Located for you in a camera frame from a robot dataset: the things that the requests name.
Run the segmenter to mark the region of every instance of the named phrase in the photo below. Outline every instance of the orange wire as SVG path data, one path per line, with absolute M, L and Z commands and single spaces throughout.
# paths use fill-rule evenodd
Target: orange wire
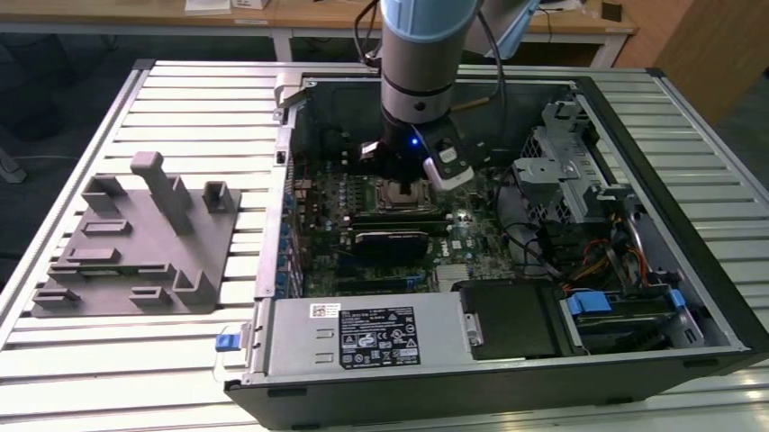
M 649 273 L 649 268 L 647 268 L 647 258 L 636 247 L 632 247 L 628 250 L 636 255 L 636 259 L 639 260 L 639 267 L 641 270 L 641 280 L 644 284 L 648 284 L 647 274 Z
M 599 240 L 593 240 L 591 243 L 588 243 L 588 246 L 585 246 L 585 251 L 583 252 L 584 255 L 584 260 L 583 260 L 583 265 L 588 264 L 588 252 L 591 252 L 591 249 L 593 248 L 595 245 L 599 245 L 601 243 L 608 243 L 609 240 L 607 240 L 605 238 L 601 238 Z

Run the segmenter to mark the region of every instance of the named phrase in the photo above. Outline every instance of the metal workbench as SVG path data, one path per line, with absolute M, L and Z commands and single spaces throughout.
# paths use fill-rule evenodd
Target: metal workbench
M 259 268 L 271 155 L 285 130 L 275 99 L 302 72 L 366 71 L 357 65 L 159 61 L 135 69 L 0 295 L 0 432 L 8 430 L 262 430 L 230 401 L 222 381 L 245 352 L 217 355 L 214 337 L 250 320 Z M 494 75 L 490 67 L 462 67 Z M 769 326 L 769 195 L 664 77 L 644 70 L 509 68 L 512 74 L 589 75 L 612 102 L 671 192 L 759 318 Z M 222 286 L 222 307 L 202 316 L 35 319 L 31 295 L 47 278 L 86 203 L 86 179 L 113 174 L 126 188 L 139 150 L 166 156 L 189 188 L 225 180 L 245 191 Z M 617 161 L 607 155 L 616 176 Z M 349 427 L 386 431 L 767 430 L 769 363 L 689 382 L 652 399 Z

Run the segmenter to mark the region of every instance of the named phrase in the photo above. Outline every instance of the warning label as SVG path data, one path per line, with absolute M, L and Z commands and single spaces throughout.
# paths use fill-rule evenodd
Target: warning label
M 414 308 L 341 310 L 340 347 L 345 369 L 420 365 Z

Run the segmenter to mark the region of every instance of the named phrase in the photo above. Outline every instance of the wooden desk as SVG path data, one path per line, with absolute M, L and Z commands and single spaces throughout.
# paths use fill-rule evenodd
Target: wooden desk
M 273 37 L 279 61 L 293 61 L 291 38 L 353 35 L 353 20 L 368 0 L 271 0 L 263 11 L 235 9 L 229 15 L 186 16 L 186 0 L 0 0 L 0 32 Z M 609 68 L 635 24 L 596 18 L 588 10 L 534 17 L 525 42 L 600 45 L 595 67 Z

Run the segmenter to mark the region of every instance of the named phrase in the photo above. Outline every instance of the floor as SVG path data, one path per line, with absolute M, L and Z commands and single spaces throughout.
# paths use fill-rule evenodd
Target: floor
M 66 127 L 58 135 L 36 142 L 16 140 L 0 127 L 0 146 L 10 155 L 23 158 L 18 162 L 28 172 L 23 184 L 0 182 L 0 288 L 14 271 L 15 257 L 24 253 L 51 209 L 77 158 L 89 146 L 135 60 L 275 60 L 267 38 L 121 37 L 115 50 L 107 49 L 98 36 L 67 35 L 60 41 L 78 73 L 74 85 L 51 90 Z M 356 60 L 348 40 L 294 40 L 293 43 L 298 61 Z M 7 53 L 0 52 L 0 66 L 4 55 L 7 61 Z M 763 77 L 717 131 L 765 185 L 769 185 L 768 118 L 769 78 Z

